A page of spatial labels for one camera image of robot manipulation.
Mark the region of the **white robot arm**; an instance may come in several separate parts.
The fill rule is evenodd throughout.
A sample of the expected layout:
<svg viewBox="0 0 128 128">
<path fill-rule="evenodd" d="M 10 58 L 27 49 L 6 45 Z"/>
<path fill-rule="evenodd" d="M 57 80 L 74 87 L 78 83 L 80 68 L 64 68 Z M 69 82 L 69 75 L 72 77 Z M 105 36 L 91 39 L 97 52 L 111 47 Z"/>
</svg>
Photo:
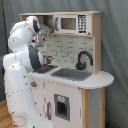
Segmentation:
<svg viewBox="0 0 128 128">
<path fill-rule="evenodd" d="M 8 111 L 26 121 L 18 128 L 54 128 L 52 122 L 38 112 L 28 76 L 29 72 L 43 65 L 43 56 L 31 45 L 39 31 L 36 16 L 28 16 L 25 21 L 16 23 L 8 38 L 11 53 L 2 57 Z"/>
</svg>

